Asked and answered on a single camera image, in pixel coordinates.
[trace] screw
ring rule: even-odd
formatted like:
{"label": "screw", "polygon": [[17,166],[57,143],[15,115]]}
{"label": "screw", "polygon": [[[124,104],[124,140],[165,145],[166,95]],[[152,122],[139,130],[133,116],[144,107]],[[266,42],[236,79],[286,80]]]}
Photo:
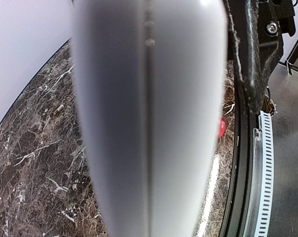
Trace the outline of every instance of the screw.
{"label": "screw", "polygon": [[277,32],[277,25],[275,22],[271,22],[266,26],[266,30],[269,34],[275,34]]}

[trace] metal band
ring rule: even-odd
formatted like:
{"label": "metal band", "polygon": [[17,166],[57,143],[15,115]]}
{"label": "metal band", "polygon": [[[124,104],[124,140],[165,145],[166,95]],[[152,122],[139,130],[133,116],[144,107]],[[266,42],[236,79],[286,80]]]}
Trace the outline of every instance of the metal band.
{"label": "metal band", "polygon": [[260,112],[260,129],[263,135],[263,161],[262,161],[262,183],[259,202],[255,237],[267,237],[270,221],[273,180],[274,180],[274,151],[273,151],[273,132],[270,114]]}

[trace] white wall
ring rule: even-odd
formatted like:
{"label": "white wall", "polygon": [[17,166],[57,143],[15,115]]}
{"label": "white wall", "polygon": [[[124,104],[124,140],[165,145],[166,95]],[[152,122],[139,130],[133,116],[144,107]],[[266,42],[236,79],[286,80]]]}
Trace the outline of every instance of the white wall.
{"label": "white wall", "polygon": [[0,0],[0,122],[71,37],[71,0]]}
{"label": "white wall", "polygon": [[288,34],[283,34],[283,40],[284,40],[284,55],[281,58],[281,62],[285,62],[285,60],[288,58],[290,55],[293,47],[295,46],[295,43],[298,40],[298,4],[295,6],[295,25],[296,25],[296,33],[290,37]]}

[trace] black plastic bracket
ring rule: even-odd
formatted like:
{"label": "black plastic bracket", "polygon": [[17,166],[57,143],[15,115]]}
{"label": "black plastic bracket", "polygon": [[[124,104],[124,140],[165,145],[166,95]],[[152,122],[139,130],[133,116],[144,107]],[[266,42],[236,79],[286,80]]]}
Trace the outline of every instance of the black plastic bracket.
{"label": "black plastic bracket", "polygon": [[[233,58],[240,99],[259,113],[268,78],[283,55],[282,33],[295,33],[291,0],[224,0],[229,18],[228,59]],[[268,26],[274,24],[275,31]]]}

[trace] gray floor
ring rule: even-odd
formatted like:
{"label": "gray floor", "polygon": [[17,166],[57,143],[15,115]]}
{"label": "gray floor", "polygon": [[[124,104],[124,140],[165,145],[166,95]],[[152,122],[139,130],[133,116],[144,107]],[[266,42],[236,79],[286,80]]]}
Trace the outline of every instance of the gray floor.
{"label": "gray floor", "polygon": [[298,237],[298,73],[278,65],[269,86],[273,117],[275,178],[269,237]]}

